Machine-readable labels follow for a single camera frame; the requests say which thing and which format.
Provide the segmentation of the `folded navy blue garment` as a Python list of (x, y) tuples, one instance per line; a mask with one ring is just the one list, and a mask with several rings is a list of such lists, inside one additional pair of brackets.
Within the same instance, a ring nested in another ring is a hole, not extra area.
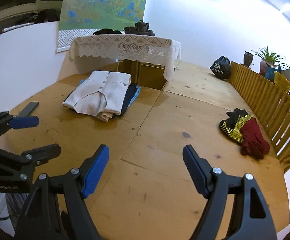
[(140, 87), (135, 83), (112, 82), (104, 87), (104, 91), (95, 89), (92, 84), (92, 80), (84, 80), (62, 105), (76, 113), (108, 122), (123, 116), (140, 93)]

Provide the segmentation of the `white lace tablecloth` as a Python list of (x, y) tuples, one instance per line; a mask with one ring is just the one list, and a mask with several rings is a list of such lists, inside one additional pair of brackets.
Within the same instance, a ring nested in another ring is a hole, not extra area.
[(175, 61), (181, 60), (181, 43), (146, 35), (91, 35), (75, 38), (69, 56), (72, 59), (92, 56), (161, 65), (165, 68), (163, 77), (170, 81), (174, 75)]

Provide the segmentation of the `white knit cardigan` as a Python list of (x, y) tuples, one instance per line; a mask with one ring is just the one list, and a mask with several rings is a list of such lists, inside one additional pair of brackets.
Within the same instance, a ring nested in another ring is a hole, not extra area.
[(95, 70), (62, 103), (76, 113), (95, 116), (107, 122), (120, 115), (131, 75)]

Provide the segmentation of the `dark teapot on tray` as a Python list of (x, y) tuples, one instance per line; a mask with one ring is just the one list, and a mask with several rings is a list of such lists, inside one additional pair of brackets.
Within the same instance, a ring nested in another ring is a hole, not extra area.
[(124, 27), (123, 31), (125, 34), (155, 36), (155, 33), (149, 29), (149, 26), (149, 23), (140, 20), (134, 26)]

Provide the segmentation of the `green blue landscape painting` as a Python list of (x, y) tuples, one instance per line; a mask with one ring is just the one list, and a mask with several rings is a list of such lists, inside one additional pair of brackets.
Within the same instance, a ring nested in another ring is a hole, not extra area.
[(146, 0), (63, 0), (59, 30), (123, 30), (141, 21)]

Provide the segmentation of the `dark red garment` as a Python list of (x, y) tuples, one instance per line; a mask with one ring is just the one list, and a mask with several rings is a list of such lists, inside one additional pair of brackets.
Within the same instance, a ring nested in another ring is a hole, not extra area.
[(248, 155), (254, 159), (261, 160), (269, 153), (270, 145), (264, 139), (255, 118), (247, 121), (240, 129), (240, 132), (243, 136), (240, 145), (241, 155)]

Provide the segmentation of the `wooden slatted fence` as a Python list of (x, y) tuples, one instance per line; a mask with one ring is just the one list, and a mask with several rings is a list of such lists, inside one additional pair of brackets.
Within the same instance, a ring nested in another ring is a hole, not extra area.
[(229, 83), (257, 117), (286, 173), (290, 169), (290, 95), (234, 61), (231, 62)]

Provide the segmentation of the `black drawstring sports bag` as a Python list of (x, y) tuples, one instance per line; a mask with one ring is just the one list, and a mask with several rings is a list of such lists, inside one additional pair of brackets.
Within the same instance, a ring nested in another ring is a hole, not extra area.
[(219, 79), (228, 80), (231, 76), (231, 64), (228, 57), (221, 56), (210, 66), (212, 73)]

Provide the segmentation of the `black yellow patterned garment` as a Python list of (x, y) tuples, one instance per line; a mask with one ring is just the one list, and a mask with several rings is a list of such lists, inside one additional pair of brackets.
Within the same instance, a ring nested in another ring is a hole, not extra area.
[(245, 109), (235, 108), (232, 112), (226, 113), (228, 118), (221, 120), (219, 128), (232, 141), (241, 144), (243, 135), (240, 129), (253, 117)]

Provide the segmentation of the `green potted plant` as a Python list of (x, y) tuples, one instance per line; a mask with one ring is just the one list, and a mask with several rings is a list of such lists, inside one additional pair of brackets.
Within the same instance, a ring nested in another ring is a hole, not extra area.
[(259, 48), (257, 51), (252, 50), (252, 54), (261, 59), (260, 62), (260, 75), (265, 76), (269, 67), (288, 68), (288, 64), (284, 62), (285, 57), (275, 52), (270, 52), (268, 47)]

